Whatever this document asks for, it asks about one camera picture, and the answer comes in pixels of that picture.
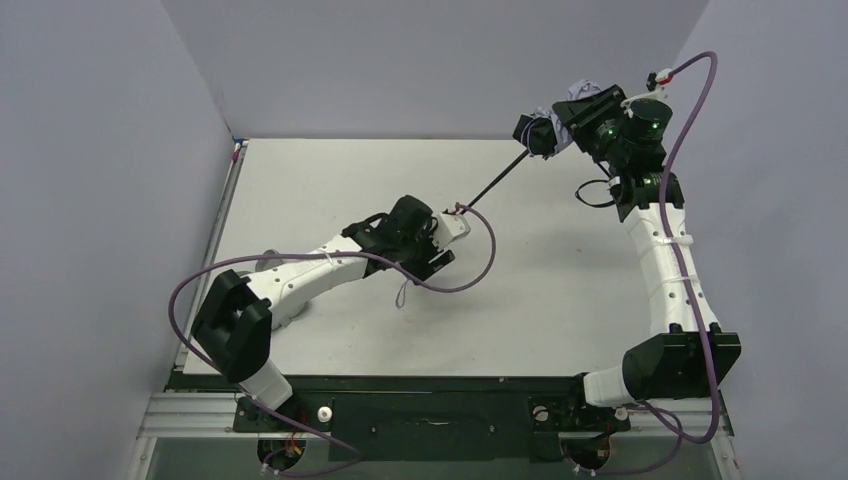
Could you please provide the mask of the black and lilac folding umbrella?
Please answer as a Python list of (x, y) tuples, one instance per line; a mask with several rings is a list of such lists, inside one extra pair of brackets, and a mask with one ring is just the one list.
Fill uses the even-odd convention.
[(562, 152), (573, 142), (573, 139), (566, 131), (562, 119), (554, 112), (553, 106), (537, 107), (529, 115), (522, 115), (521, 120), (517, 124), (517, 131), (517, 141), (525, 147), (525, 151), (499, 173), (468, 205), (465, 207), (459, 206), (455, 210), (455, 213), (459, 214), (460, 220), (464, 220), (465, 213), (471, 212), (473, 216), (476, 216), (481, 221), (487, 230), (490, 239), (490, 254), (486, 266), (477, 277), (464, 285), (458, 287), (433, 287), (428, 288), (428, 290), (436, 293), (459, 293), (473, 288), (486, 277), (493, 267), (496, 258), (497, 240), (490, 222), (485, 217), (475, 213), (473, 206), (494, 188), (498, 182), (503, 180), (524, 158), (528, 156), (541, 156), (543, 159), (548, 159)]

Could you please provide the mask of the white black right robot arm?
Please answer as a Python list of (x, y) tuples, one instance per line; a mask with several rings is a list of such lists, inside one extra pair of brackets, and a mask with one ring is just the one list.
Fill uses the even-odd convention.
[(557, 102), (553, 111), (582, 152), (608, 164), (612, 201), (648, 293), (649, 338), (618, 366), (584, 376), (586, 402), (618, 407), (712, 396), (740, 357), (741, 341), (720, 326), (696, 273), (682, 189), (665, 162), (672, 109), (657, 93), (628, 99), (613, 86)]

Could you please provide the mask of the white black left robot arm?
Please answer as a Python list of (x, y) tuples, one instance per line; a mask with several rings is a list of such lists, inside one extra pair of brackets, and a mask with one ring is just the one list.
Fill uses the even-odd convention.
[(275, 329), (313, 298), (392, 264), (426, 280), (453, 261), (449, 245), (469, 232), (463, 216), (436, 213), (417, 198), (403, 196), (390, 212), (344, 228), (313, 250), (309, 260), (286, 260), (247, 275), (219, 273), (191, 335), (229, 383), (276, 410), (292, 397), (293, 388), (270, 358)]

